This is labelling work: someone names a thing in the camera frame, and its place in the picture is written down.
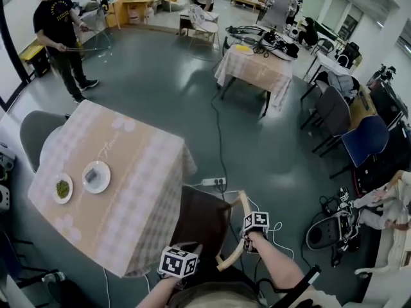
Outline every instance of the power strip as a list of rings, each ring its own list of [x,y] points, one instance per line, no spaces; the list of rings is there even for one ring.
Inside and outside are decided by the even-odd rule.
[[[217,184],[220,184],[220,185],[225,185],[226,184],[226,180],[225,180],[225,178],[212,178],[212,179],[203,179],[203,181],[202,181],[202,185],[203,186],[215,186],[216,185],[216,181],[217,181]]]

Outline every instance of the plaid tablecloth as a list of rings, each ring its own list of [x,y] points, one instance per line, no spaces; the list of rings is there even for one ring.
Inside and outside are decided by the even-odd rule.
[[[56,137],[28,198],[68,241],[119,277],[138,277],[159,262],[179,219],[182,179],[197,169],[184,140],[84,101]],[[111,180],[87,192],[82,173],[100,160]],[[56,177],[67,173],[73,196],[53,200]]]
[[[221,61],[215,77],[222,87],[227,76],[235,76],[260,89],[271,92],[271,101],[276,108],[281,108],[290,86],[293,71],[289,61],[282,60],[270,53],[247,56],[232,46]]]

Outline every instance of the white pillar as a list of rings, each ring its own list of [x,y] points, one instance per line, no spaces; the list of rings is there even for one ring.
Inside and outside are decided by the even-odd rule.
[[[336,28],[334,29],[334,30],[335,30],[335,33],[338,33],[338,32],[341,30],[342,25],[344,24],[345,20],[347,19],[348,13],[349,13],[349,11],[351,10],[351,7],[352,7],[352,6],[353,6],[352,3],[347,4],[347,6],[346,6],[346,8],[345,8],[345,10],[344,10],[344,13],[342,13],[342,16],[341,16],[340,21],[338,22]]]
[[[392,10],[375,42],[369,45],[367,51],[360,50],[363,60],[354,71],[353,76],[361,84],[367,83],[371,76],[381,67],[381,64],[384,63],[384,60],[401,35],[407,20],[407,8]]]
[[[327,12],[329,10],[329,7],[331,6],[333,0],[325,0],[324,4],[322,5],[322,9],[320,11],[320,15],[317,18],[317,22],[322,23],[324,21],[324,18],[326,18]]]

